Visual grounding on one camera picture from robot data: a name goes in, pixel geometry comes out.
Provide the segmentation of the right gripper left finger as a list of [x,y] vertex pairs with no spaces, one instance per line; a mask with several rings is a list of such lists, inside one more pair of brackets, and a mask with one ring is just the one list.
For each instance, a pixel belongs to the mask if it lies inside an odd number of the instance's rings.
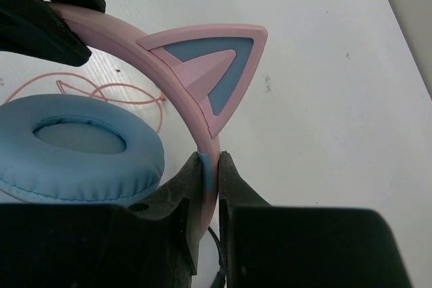
[[2,204],[2,287],[189,287],[201,238],[197,153],[149,197]]

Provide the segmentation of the pink blue cat-ear headphones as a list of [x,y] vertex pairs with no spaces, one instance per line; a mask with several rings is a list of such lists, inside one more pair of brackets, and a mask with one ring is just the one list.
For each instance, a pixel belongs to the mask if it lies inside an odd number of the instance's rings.
[[[219,132],[247,91],[265,48],[262,26],[205,24],[146,34],[105,13],[55,3],[90,48],[144,74],[178,112],[202,163],[201,238],[218,197]],[[128,208],[170,179],[156,125],[115,98],[110,84],[57,74],[44,94],[30,80],[1,95],[2,204],[114,204]]]

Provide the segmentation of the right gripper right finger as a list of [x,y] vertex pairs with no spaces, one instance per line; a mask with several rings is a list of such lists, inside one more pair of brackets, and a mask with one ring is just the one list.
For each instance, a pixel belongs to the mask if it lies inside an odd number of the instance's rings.
[[272,206],[219,159],[229,287],[410,287],[385,219],[365,208]]

